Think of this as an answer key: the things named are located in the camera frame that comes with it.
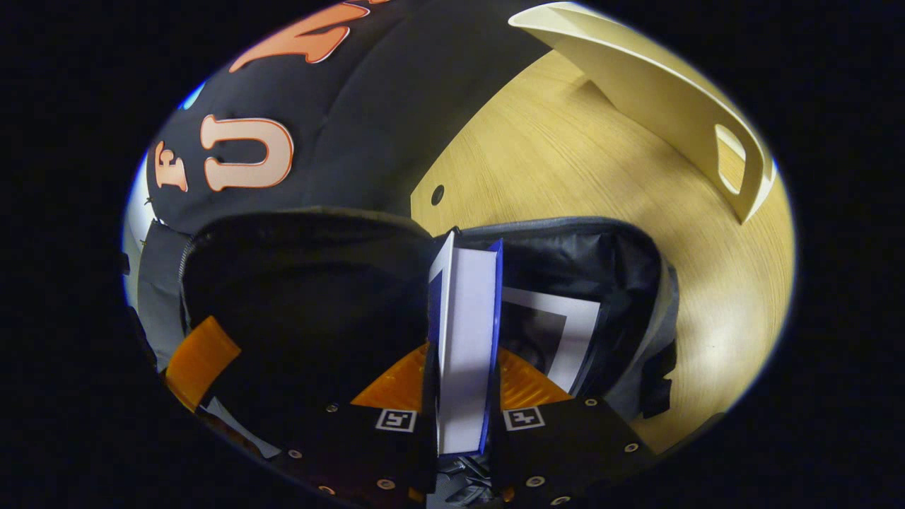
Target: book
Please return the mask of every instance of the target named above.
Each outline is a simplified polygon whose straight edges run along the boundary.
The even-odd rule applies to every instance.
[[[575,394],[600,303],[503,287],[499,345]]]
[[[438,455],[482,454],[502,303],[502,241],[454,246],[450,232],[428,274],[428,341],[438,347]]]

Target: wooden floor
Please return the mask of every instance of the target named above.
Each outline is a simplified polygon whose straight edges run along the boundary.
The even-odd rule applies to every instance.
[[[741,158],[719,143],[739,182]],[[443,200],[431,205],[438,185]],[[780,177],[744,225],[692,164],[616,111],[553,51],[503,87],[459,132],[412,193],[412,217],[434,235],[555,216],[638,225],[679,276],[672,407],[632,426],[662,452],[754,381],[776,345],[792,290],[795,236]]]

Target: screw head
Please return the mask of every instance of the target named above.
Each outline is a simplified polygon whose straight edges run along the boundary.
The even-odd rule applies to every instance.
[[[547,479],[541,477],[540,475],[535,475],[533,477],[529,477],[527,481],[525,481],[525,486],[529,488],[536,488],[538,486],[543,485],[547,482]]]

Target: orange plastic part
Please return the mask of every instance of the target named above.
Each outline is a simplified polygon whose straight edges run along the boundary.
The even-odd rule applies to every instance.
[[[241,351],[217,320],[208,316],[173,353],[165,376],[167,387],[195,412],[214,380]]]
[[[563,389],[518,355],[500,348],[500,400],[502,409],[535,407],[572,399]]]
[[[427,346],[428,343],[425,343],[405,355],[355,396],[352,404],[421,413],[421,386],[424,381]]]
[[[361,391],[353,405],[421,412],[421,387],[427,343],[412,351]],[[499,349],[502,408],[535,407],[572,399],[526,360]]]
[[[424,494],[414,488],[408,488],[408,497],[419,504],[424,501]]]

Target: black background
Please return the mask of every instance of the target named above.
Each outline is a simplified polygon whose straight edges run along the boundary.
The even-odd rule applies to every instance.
[[[5,6],[14,425],[2,491],[14,500],[4,506],[311,504],[157,382],[122,310],[119,243],[139,156],[169,112],[216,66],[315,7]],[[802,246],[785,340],[758,384],[702,439],[602,503],[900,502],[900,313],[887,312],[896,271],[883,263],[902,237],[892,2],[602,7],[685,56],[766,133]]]

